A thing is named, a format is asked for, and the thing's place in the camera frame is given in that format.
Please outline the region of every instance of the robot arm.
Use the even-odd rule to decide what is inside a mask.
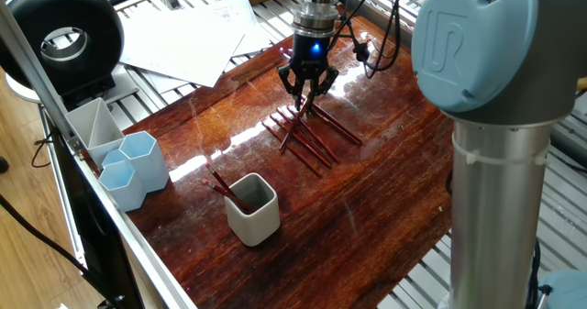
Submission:
[[[587,72],[586,35],[581,0],[426,0],[419,11],[418,85],[455,120],[450,309],[536,308],[526,295],[549,134]]]
[[[310,82],[308,103],[314,97],[325,94],[338,76],[336,68],[328,65],[328,46],[335,33],[335,20],[338,11],[334,7],[337,0],[299,0],[300,6],[293,15],[293,53],[289,64],[278,69],[283,85],[288,94],[295,99],[300,110],[302,90],[306,81]],[[295,74],[294,84],[290,84],[288,76]],[[320,76],[326,72],[323,82]]]

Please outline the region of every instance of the sheet of paper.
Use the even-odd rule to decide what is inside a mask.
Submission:
[[[223,62],[225,52],[229,50],[229,44],[224,44],[223,40],[234,43],[233,37],[237,37],[238,33],[242,39],[231,56],[258,52],[271,45],[249,0],[220,0],[209,6],[166,12],[164,15],[157,12],[138,14],[124,19],[123,25],[126,46],[121,62],[145,69],[147,81],[160,94],[179,88],[186,82],[212,86],[210,83],[216,82],[229,61]],[[238,33],[230,35],[219,33],[219,30]],[[168,48],[165,49],[160,42],[166,42]],[[190,47],[182,48],[183,43]],[[220,45],[225,49],[217,50]],[[186,59],[188,53],[201,62]],[[187,69],[186,65],[194,65],[194,62],[200,72]]]
[[[217,15],[228,23],[245,28],[242,39],[233,56],[258,52],[271,45],[267,32],[260,26],[249,0],[221,0],[211,5]]]
[[[174,79],[171,76],[159,74],[151,71],[144,71],[146,80],[157,90],[159,94],[167,93],[173,89],[177,89],[181,86],[188,84],[184,80]]]
[[[219,19],[209,10],[195,8],[124,19],[125,48],[120,62],[214,86],[245,28]]]

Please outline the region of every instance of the glossy wooden surface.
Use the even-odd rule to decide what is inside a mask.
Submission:
[[[382,37],[362,18],[353,25],[361,39]],[[449,230],[452,123],[419,92],[409,50],[372,80],[347,39],[331,51],[341,74],[317,103],[364,144],[309,116],[342,160],[328,170],[305,152],[318,178],[291,152],[280,155],[260,123],[292,103],[275,71],[290,47],[287,39],[127,130],[153,134],[171,172],[128,215],[200,309],[375,307]],[[257,172],[271,184],[275,234],[255,248],[238,240],[221,195],[201,184],[211,178],[206,161],[228,183]]]

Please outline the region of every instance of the white ceramic cup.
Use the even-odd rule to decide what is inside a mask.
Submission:
[[[257,211],[246,215],[225,197],[228,225],[243,244],[257,246],[281,224],[277,193],[255,172],[232,184],[230,189],[238,199],[250,204]]]
[[[157,139],[146,131],[126,135],[120,151],[132,163],[145,191],[149,193],[165,187],[169,170]]]
[[[140,208],[145,200],[145,189],[128,160],[111,163],[98,179],[123,212]]]

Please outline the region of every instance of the cable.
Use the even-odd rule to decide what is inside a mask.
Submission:
[[[344,29],[344,27],[349,27],[349,31],[350,31],[350,37],[353,40],[353,44],[355,45],[354,48],[354,52],[357,54],[357,60],[361,61],[363,63],[363,67],[365,68],[365,76],[370,79],[372,78],[376,72],[381,72],[381,71],[386,71],[389,70],[394,64],[395,61],[397,60],[397,57],[399,56],[399,52],[400,52],[400,41],[401,41],[401,22],[400,22],[400,10],[399,10],[399,2],[400,0],[394,0],[393,1],[393,6],[392,6],[392,12],[390,14],[389,17],[389,22],[387,25],[387,29],[385,30],[385,35],[383,37],[383,41],[382,41],[382,46],[377,49],[377,47],[375,47],[376,50],[379,51],[378,53],[378,57],[377,57],[377,61],[375,62],[375,64],[371,64],[368,62],[368,58],[369,58],[369,41],[367,41],[367,43],[359,43],[354,35],[354,33],[352,32],[352,27],[350,24],[350,20],[355,16],[355,14],[357,13],[357,11],[359,10],[359,8],[366,2],[367,0],[361,0],[359,2],[359,4],[355,7],[355,9],[352,11],[352,13],[350,14],[350,16],[347,17],[347,6],[345,6],[345,15],[341,18],[342,23],[340,25],[340,27],[338,28],[337,32],[335,33],[335,35],[332,38],[332,41],[330,42],[330,45],[328,46],[328,50],[331,50],[332,48],[334,48],[334,46],[337,44],[338,42],[338,38],[341,37],[340,33],[342,32],[342,30]],[[389,37],[389,32],[392,29],[392,25],[393,25],[393,21],[395,20],[395,50],[393,51],[392,56],[385,56],[384,52],[385,52],[385,45],[387,44],[387,39]],[[385,65],[380,67],[381,65],[381,60],[385,58],[385,59],[390,59],[390,62]]]
[[[526,309],[536,309],[538,307],[539,289],[538,289],[538,269],[540,268],[540,242],[536,239],[534,246],[534,258],[532,258],[532,272],[530,274],[530,283],[528,286],[528,296],[526,298]]]
[[[355,6],[355,8],[350,13],[350,16],[347,17],[347,15],[344,15],[345,16],[345,19],[340,24],[340,27],[338,28],[337,32],[332,36],[332,41],[330,42],[330,45],[328,46],[328,50],[332,50],[332,48],[334,48],[334,46],[337,44],[338,36],[340,35],[340,32],[342,31],[342,29],[344,29],[344,27],[349,23],[350,19],[355,16],[355,14],[357,13],[357,11],[359,11],[359,8],[366,1],[367,0],[360,0],[359,4],[357,6]]]
[[[449,172],[449,176],[447,177],[447,182],[445,183],[445,187],[447,189],[447,193],[452,196],[452,187],[450,184],[452,183],[452,171]]]
[[[383,57],[383,53],[385,52],[385,45],[387,44],[387,38],[389,37],[389,32],[392,28],[392,23],[395,20],[395,49],[393,50],[393,55],[391,57],[390,62],[387,65],[380,67],[380,63]],[[400,54],[400,42],[402,39],[402,27],[400,21],[400,0],[393,1],[392,13],[390,14],[389,23],[387,25],[387,29],[385,30],[385,35],[383,37],[382,46],[380,48],[380,53],[378,54],[377,61],[374,65],[369,64],[368,62],[364,62],[365,69],[369,68],[372,70],[371,73],[365,72],[365,75],[368,79],[372,78],[376,72],[382,72],[389,70],[395,64],[397,57]]]
[[[574,164],[568,163],[565,160],[560,160],[560,161],[562,161],[562,163],[564,163],[565,165],[567,165],[567,167],[571,168],[574,171],[578,171],[578,172],[582,172],[584,174],[587,174],[587,169],[584,169],[584,168],[579,167],[579,166],[575,166]]]
[[[65,259],[67,259],[72,265],[75,266],[78,270],[83,273],[83,277],[92,287],[94,287],[99,293],[102,294],[106,298],[106,300],[112,304],[115,309],[125,309],[124,306],[116,300],[116,297],[110,294],[110,292],[104,288],[99,287],[98,284],[100,283],[98,279],[94,277],[94,275],[82,265],[72,254],[70,254],[65,248],[59,246],[53,240],[49,239],[47,236],[43,235],[40,231],[38,231],[34,226],[32,226],[6,199],[5,197],[0,194],[0,205],[4,207],[4,209],[22,226],[24,227],[31,235],[33,235],[38,240],[44,242],[49,247],[53,248],[56,252],[61,254]]]
[[[35,142],[35,145],[39,145],[39,147],[37,148],[37,151],[35,152],[35,155],[33,156],[33,160],[30,161],[30,165],[33,168],[44,168],[44,167],[47,167],[47,166],[51,165],[51,162],[47,162],[47,163],[45,163],[43,165],[36,165],[35,164],[35,160],[37,159],[37,156],[39,155],[39,152],[43,148],[43,146],[45,146],[45,144],[48,144],[48,143],[52,143],[53,142],[52,140],[49,140],[49,138],[53,135],[53,132],[54,131],[55,131],[55,129],[51,130],[51,132],[45,137],[45,139],[37,140]]]

